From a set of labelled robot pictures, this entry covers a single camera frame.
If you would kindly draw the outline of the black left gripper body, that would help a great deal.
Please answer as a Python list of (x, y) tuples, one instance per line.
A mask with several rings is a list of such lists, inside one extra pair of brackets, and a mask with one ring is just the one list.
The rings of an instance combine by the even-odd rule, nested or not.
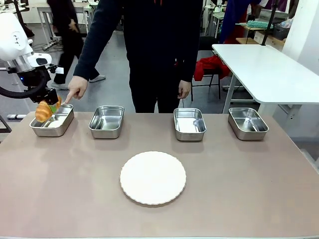
[(58, 95), (54, 88), (44, 87), (37, 91), (35, 94), (29, 97), (34, 103), (40, 103), (42, 101), (47, 104), (56, 104), (58, 102)]

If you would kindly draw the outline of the person's right hand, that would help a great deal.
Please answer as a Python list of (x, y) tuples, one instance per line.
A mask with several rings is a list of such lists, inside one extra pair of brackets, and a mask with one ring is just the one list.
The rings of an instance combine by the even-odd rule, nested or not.
[(68, 85), (69, 93), (64, 104), (68, 104), (72, 98), (80, 100), (86, 92), (87, 86), (88, 81), (86, 79), (79, 76), (73, 76)]

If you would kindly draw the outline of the person's left hand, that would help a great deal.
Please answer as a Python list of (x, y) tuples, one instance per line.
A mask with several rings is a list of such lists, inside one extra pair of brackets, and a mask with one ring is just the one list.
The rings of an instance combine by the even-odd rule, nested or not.
[(185, 99), (191, 90), (191, 82), (181, 80), (178, 87), (178, 98)]

